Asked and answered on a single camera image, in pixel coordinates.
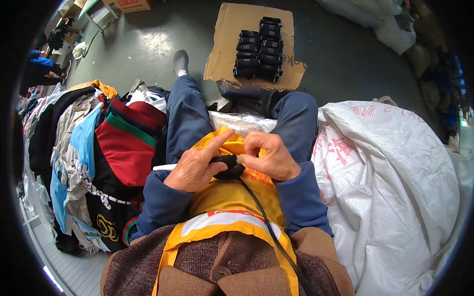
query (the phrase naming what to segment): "stack of socks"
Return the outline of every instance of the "stack of socks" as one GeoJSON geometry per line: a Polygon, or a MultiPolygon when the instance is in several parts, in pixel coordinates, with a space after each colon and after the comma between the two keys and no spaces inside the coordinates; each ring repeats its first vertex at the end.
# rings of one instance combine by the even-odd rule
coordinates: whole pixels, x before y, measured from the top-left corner
{"type": "Polygon", "coordinates": [[[279,18],[264,17],[260,21],[260,32],[242,30],[237,46],[234,66],[235,77],[255,77],[277,82],[283,74],[283,41],[279,18]]]}
{"type": "Polygon", "coordinates": [[[258,51],[260,34],[255,31],[242,30],[238,39],[237,59],[234,66],[235,77],[251,79],[258,74],[258,51]]]}
{"type": "Polygon", "coordinates": [[[279,18],[264,17],[260,21],[260,50],[258,53],[258,77],[277,82],[283,74],[282,21],[279,18]]]}

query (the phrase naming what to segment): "blue jacket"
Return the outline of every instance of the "blue jacket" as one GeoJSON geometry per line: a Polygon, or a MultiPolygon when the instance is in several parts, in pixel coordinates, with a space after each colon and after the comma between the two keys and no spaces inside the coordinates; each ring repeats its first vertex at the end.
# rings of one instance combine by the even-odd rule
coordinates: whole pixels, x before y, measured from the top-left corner
{"type": "MultiPolygon", "coordinates": [[[[291,236],[303,227],[314,226],[333,237],[326,216],[328,207],[319,196],[314,165],[307,161],[301,163],[300,167],[301,173],[296,178],[274,183],[280,198],[280,207],[285,215],[285,231],[291,236]]],[[[178,191],[163,184],[170,172],[154,170],[148,175],[143,189],[146,203],[143,205],[143,212],[138,216],[137,232],[132,235],[132,239],[148,235],[159,227],[188,219],[186,208],[193,193],[178,191]]]]}
{"type": "Polygon", "coordinates": [[[35,64],[40,64],[40,65],[43,65],[43,66],[52,67],[54,65],[54,61],[39,56],[40,53],[41,53],[41,51],[39,51],[39,50],[32,50],[30,52],[29,60],[32,63],[35,63],[35,64]]]}

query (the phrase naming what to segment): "sneaker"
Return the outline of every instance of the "sneaker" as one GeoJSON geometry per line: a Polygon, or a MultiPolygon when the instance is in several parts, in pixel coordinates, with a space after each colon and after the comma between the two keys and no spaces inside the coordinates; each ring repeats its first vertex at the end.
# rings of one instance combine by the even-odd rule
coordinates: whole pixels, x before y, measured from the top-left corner
{"type": "Polygon", "coordinates": [[[176,76],[178,76],[180,70],[186,71],[186,75],[189,75],[188,71],[189,57],[188,53],[184,49],[178,49],[173,55],[173,68],[176,76]]]}

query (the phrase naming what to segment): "black cable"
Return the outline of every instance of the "black cable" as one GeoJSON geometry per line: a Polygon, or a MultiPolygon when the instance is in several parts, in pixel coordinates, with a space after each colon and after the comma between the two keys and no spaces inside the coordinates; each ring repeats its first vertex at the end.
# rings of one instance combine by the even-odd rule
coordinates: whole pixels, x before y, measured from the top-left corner
{"type": "Polygon", "coordinates": [[[257,206],[258,208],[260,209],[260,212],[262,212],[262,216],[264,217],[264,220],[265,220],[265,224],[267,225],[267,228],[268,228],[268,231],[270,232],[270,235],[272,236],[273,238],[273,241],[275,242],[276,246],[278,247],[278,249],[280,250],[280,252],[282,252],[283,256],[288,260],[288,262],[290,263],[290,265],[292,266],[293,270],[295,271],[296,273],[296,276],[298,277],[298,280],[300,281],[301,285],[303,286],[303,289],[305,290],[306,294],[308,296],[313,296],[313,291],[311,289],[311,287],[309,286],[309,284],[306,282],[306,280],[304,279],[304,276],[303,276],[303,272],[301,271],[301,269],[293,262],[293,260],[290,258],[290,256],[288,255],[288,253],[285,251],[285,249],[282,247],[282,245],[280,244],[280,242],[278,241],[278,239],[276,238],[276,235],[275,233],[273,232],[273,229],[272,229],[272,226],[270,224],[270,221],[268,221],[268,218],[265,214],[265,211],[264,209],[262,208],[262,205],[260,204],[260,202],[258,201],[258,199],[255,197],[255,195],[253,194],[252,190],[250,190],[250,188],[247,186],[247,184],[245,184],[245,182],[240,179],[240,181],[242,182],[242,185],[244,185],[245,189],[247,189],[248,193],[250,193],[250,195],[252,196],[252,198],[254,199],[254,201],[257,203],[257,206]]]}
{"type": "Polygon", "coordinates": [[[97,30],[97,32],[95,32],[94,37],[92,37],[92,40],[89,42],[89,45],[87,46],[86,52],[82,55],[83,58],[86,57],[87,53],[89,52],[89,48],[90,48],[91,45],[92,45],[92,41],[94,41],[94,38],[95,38],[95,36],[97,36],[98,33],[99,33],[99,30],[97,30]]]}

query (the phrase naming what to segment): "leg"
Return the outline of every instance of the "leg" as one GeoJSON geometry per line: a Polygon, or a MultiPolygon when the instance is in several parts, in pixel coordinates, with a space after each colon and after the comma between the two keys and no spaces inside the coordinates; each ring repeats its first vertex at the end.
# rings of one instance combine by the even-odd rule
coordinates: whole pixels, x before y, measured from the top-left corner
{"type": "Polygon", "coordinates": [[[178,150],[188,150],[205,135],[214,131],[209,112],[194,79],[178,77],[168,98],[168,136],[166,163],[178,163],[173,156],[178,150]]]}
{"type": "Polygon", "coordinates": [[[32,80],[32,83],[34,83],[34,85],[32,85],[32,86],[36,86],[36,85],[56,85],[56,84],[58,84],[58,82],[61,82],[61,78],[48,78],[48,77],[45,77],[45,76],[39,76],[39,77],[36,77],[34,80],[32,80]]]}
{"type": "Polygon", "coordinates": [[[318,105],[307,93],[291,92],[270,110],[277,119],[272,134],[279,135],[297,163],[310,160],[318,122],[318,105]]]}
{"type": "Polygon", "coordinates": [[[54,63],[53,66],[51,67],[51,72],[58,75],[59,77],[61,77],[64,74],[64,70],[61,69],[61,67],[56,63],[54,63]]]}

